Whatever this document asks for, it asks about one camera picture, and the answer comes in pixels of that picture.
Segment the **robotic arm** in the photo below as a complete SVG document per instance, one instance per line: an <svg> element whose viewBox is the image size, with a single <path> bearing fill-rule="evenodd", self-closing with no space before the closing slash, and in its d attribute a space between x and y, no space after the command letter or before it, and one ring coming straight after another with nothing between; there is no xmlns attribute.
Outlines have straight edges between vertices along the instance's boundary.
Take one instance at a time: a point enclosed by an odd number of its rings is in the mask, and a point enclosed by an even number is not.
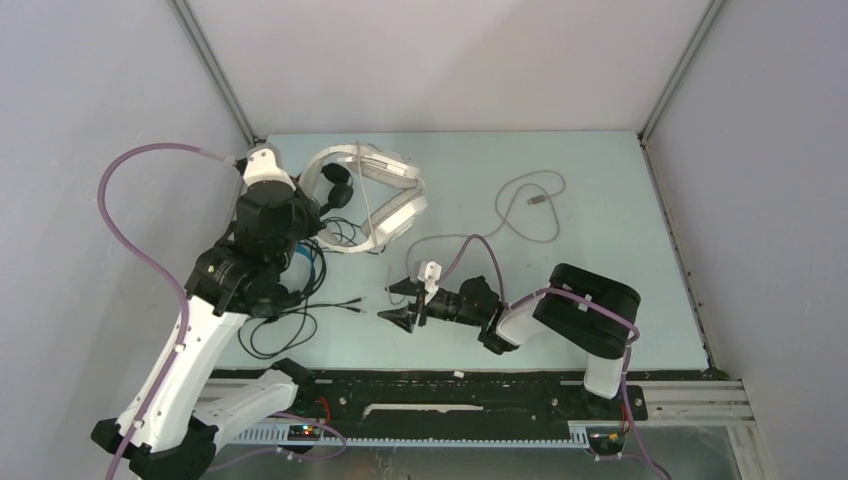
<svg viewBox="0 0 848 480"><path fill-rule="evenodd" d="M537 335L556 333L586 351L586 391L604 399L618 395L630 329L589 306L632 325L641 302L635 290L562 263L551 273L544 295L530 295L508 307L483 277L464 281L453 293L436 286L440 273L435 262L419 263L410 278L388 287L391 293L415 297L415 302L378 315L409 333L416 324L426 325L428 317L477 327L477 339L498 355Z"/></svg>
<svg viewBox="0 0 848 480"><path fill-rule="evenodd" d="M187 335L176 344L183 321L178 318L133 402L117 418L98 422L91 434L113 454L128 435L123 456L144 479L200 478L218 449L263 418L290 408L298 386L312 379L308 370L283 360L252 384L196 406L222 350L248 318L273 316L303 301L301 292L279 284L279 275L297 243L322 228L318 206L277 166L274 148L251 150L236 168L247 190L238 199L236 220L198 257L186 283ZM157 381L172 352L176 356L168 374ZM137 420L151 390L152 402Z"/></svg>

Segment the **headset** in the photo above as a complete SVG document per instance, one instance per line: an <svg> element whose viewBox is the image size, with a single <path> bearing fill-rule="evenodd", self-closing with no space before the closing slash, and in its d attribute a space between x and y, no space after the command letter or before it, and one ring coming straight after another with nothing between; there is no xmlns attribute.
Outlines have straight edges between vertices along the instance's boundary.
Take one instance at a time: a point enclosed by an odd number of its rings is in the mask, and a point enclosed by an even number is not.
<svg viewBox="0 0 848 480"><path fill-rule="evenodd" d="M327 159L338 154L346 156L338 157L336 163L325 165ZM401 192L373 213L368 212L370 217L359 227L366 237L363 243L345 245L335 233L324 228L316 236L318 243L323 247L342 253L358 253L380 248L407 231L415 217L427 208L421 169L404 162L395 152L371 144L356 143L325 148L312 157L303 169L298 182L309 197L315 199L315 187L321 174L333 184L327 195L327 202L319 209L320 215L334 208L344 207L353 197L351 174L348 169L397 188Z"/></svg>

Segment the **gray wall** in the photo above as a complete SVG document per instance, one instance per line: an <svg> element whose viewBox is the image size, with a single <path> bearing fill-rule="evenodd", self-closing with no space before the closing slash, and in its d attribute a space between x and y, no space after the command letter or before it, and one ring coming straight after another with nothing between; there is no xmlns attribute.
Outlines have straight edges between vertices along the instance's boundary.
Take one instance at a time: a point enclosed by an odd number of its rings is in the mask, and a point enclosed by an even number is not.
<svg viewBox="0 0 848 480"><path fill-rule="evenodd" d="M781 478L844 478L848 2L729 2L651 154Z"/></svg>
<svg viewBox="0 0 848 480"><path fill-rule="evenodd" d="M3 2L0 22L0 478L96 478L109 457L88 433L126 407L177 314L101 222L100 174L148 142L245 145L164 0ZM184 281L238 183L149 154L116 173L108 203Z"/></svg>

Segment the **light blue table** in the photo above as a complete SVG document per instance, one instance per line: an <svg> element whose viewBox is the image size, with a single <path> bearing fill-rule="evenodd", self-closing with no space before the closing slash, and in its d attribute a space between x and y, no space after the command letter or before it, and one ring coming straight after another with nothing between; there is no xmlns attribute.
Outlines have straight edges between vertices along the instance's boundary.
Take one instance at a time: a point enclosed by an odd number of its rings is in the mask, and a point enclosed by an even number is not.
<svg viewBox="0 0 848 480"><path fill-rule="evenodd" d="M558 335L536 338L519 350L494 355L477 342L471 327L430 320L408 334L376 312L392 307L383 287L404 275L407 247L423 236L489 232L497 225L493 202L498 188L522 173L553 169L565 176L566 192L557 197L562 233L552 244L531 244L504 230L491 243L512 302L546 284L553 267L567 262L630 285L642 296L636 325L642 338L633 347L632 369L703 369L706 354L690 309L671 243L636 136L632 132L394 133L273 135L283 168L300 172L319 150L335 144L370 142L394 150L421 167L430 206L410 231L390 244L382 258L366 254L327 255L327 281L314 301L367 297L368 314L338 309L314 310L319 330L310 342L288 352L309 368L542 370L583 369L585 354ZM551 191L556 177L538 177ZM365 219L358 180L351 203L338 214L354 223ZM394 190L366 180L372 208ZM329 189L321 190L326 195ZM505 204L512 195L508 192ZM516 203L511 216L522 231L544 237L553 231L545 204ZM461 240L436 240L415 250L447 266ZM287 281L297 285L303 269L292 268ZM494 286L494 269L480 245L472 245L445 287L485 275ZM294 334L299 317L264 327L260 349L278 349ZM237 342L227 346L219 367L268 365L250 358Z"/></svg>

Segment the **white headphones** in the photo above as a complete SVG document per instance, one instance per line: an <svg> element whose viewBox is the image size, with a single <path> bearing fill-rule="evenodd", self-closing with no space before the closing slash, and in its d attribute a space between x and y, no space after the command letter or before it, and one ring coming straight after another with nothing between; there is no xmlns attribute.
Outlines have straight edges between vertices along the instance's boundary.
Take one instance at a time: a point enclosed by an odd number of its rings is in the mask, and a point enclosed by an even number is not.
<svg viewBox="0 0 848 480"><path fill-rule="evenodd" d="M342 253L365 252L380 248L407 231L415 217L421 215L427 208L421 170L405 163L397 153L371 144L336 145L325 148L312 157L299 179L300 188L310 198L315 198L315 187L321 177L325 161L336 154L348 155L338 158L336 160L338 164L359 172L364 177L395 187L401 192L362 222L359 229L367 237L363 243L354 246L345 245L332 231L325 228L318 232L316 237L321 246Z"/></svg>

